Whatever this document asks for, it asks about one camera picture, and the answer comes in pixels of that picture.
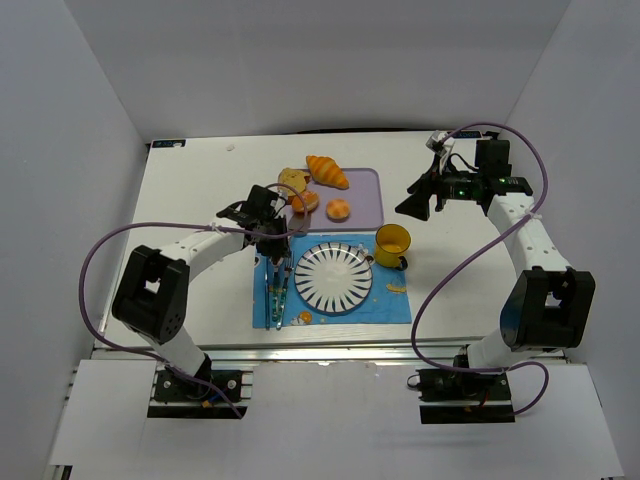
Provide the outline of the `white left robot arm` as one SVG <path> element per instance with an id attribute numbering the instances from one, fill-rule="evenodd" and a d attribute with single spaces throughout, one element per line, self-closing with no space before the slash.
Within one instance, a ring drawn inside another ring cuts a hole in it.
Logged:
<path id="1" fill-rule="evenodd" d="M 162 248 L 136 247 L 116 290 L 112 316 L 174 370 L 208 381 L 211 360 L 184 327 L 189 285 L 215 263 L 249 246 L 274 266 L 290 257 L 287 221 L 280 212 L 284 204 L 276 191 L 255 185 L 246 200 L 221 210 L 214 222 L 188 237 Z"/>

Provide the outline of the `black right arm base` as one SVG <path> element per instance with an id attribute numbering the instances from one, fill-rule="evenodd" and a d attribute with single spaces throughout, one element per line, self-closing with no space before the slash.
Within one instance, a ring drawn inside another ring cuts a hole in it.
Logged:
<path id="1" fill-rule="evenodd" d="M 421 369 L 407 378 L 407 387 L 419 394 L 423 425 L 515 422 L 511 390 L 505 374 Z"/>

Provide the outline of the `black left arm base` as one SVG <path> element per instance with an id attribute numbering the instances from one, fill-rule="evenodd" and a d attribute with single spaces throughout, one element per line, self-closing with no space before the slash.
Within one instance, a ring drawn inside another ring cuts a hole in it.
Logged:
<path id="1" fill-rule="evenodd" d="M 241 415 L 250 398 L 250 375 L 241 370 L 212 370 L 209 380 Z M 236 413 L 211 387 L 189 382 L 166 369 L 154 377 L 147 417 L 152 419 L 238 419 Z"/>

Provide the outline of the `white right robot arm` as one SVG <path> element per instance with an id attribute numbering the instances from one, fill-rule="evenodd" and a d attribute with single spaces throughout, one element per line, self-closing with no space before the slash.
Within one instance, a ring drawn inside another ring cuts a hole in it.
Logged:
<path id="1" fill-rule="evenodd" d="M 435 211 L 447 201 L 476 203 L 498 231 L 517 279 L 498 328 L 464 347 L 451 371 L 500 373 L 540 352 L 578 347 L 595 293 L 593 275 L 575 269 L 551 240 L 531 186 L 512 173 L 508 141 L 478 141 L 473 165 L 463 170 L 450 160 L 453 145 L 441 132 L 427 140 L 433 162 L 395 210 L 427 220 L 431 200 Z"/>

